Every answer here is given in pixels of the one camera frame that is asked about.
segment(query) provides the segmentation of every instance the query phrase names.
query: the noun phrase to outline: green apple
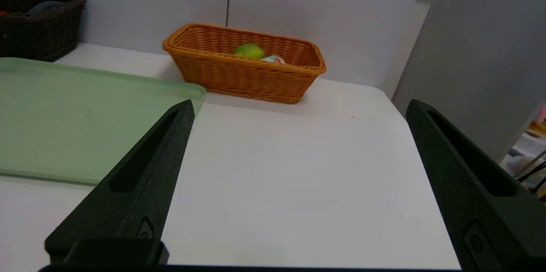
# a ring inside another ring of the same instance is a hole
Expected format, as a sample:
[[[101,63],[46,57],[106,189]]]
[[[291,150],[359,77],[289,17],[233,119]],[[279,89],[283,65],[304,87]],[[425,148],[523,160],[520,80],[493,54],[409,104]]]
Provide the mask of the green apple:
[[[264,51],[258,45],[255,45],[253,43],[246,43],[237,47],[233,54],[238,57],[258,60],[261,60],[265,57]]]

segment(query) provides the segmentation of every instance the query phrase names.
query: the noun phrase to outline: cable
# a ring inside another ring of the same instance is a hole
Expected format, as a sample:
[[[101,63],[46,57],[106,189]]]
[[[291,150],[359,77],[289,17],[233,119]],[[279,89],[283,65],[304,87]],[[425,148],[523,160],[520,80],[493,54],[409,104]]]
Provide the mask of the cable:
[[[529,176],[533,175],[534,173],[537,173],[538,171],[540,171],[540,170],[542,170],[544,168],[546,168],[546,161],[544,161],[543,163],[540,163],[540,165],[538,165],[536,168],[532,169],[529,173],[523,175],[522,177],[519,177],[517,179],[517,182],[523,182],[524,180],[529,178]]]
[[[546,177],[544,177],[539,183],[538,185],[531,191],[531,194],[535,194],[538,189],[540,189],[540,187],[542,187],[542,185],[544,185],[544,183],[546,182]]]

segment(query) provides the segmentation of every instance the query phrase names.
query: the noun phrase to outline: dark brown wicker basket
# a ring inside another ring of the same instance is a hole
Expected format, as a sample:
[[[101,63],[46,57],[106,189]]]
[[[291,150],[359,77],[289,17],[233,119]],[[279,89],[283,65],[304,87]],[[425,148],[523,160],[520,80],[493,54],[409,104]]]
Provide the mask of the dark brown wicker basket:
[[[42,13],[26,14],[45,1],[65,2]],[[55,61],[76,48],[87,0],[0,0],[0,57]]]

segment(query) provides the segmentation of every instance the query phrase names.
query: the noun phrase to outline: wicker basket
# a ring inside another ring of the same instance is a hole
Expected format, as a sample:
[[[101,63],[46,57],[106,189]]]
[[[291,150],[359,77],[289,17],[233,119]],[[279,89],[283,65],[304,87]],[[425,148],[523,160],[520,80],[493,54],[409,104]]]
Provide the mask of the wicker basket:
[[[45,1],[66,2],[39,14],[26,14]],[[86,0],[0,0],[0,57],[55,61],[78,43]]]
[[[286,64],[233,56],[244,43],[259,45],[267,56],[281,56]],[[313,43],[220,26],[185,25],[163,42],[163,49],[185,81],[212,92],[266,101],[297,103],[315,78],[326,72]]]

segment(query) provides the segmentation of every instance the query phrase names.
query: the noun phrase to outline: orange wicker basket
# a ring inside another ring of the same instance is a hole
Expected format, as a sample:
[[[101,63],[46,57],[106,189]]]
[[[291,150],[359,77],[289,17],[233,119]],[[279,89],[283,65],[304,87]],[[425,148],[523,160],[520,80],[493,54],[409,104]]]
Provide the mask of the orange wicker basket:
[[[233,51],[255,43],[286,64],[239,58]],[[316,45],[308,41],[221,26],[190,23],[163,42],[185,81],[208,91],[294,104],[326,72]]]

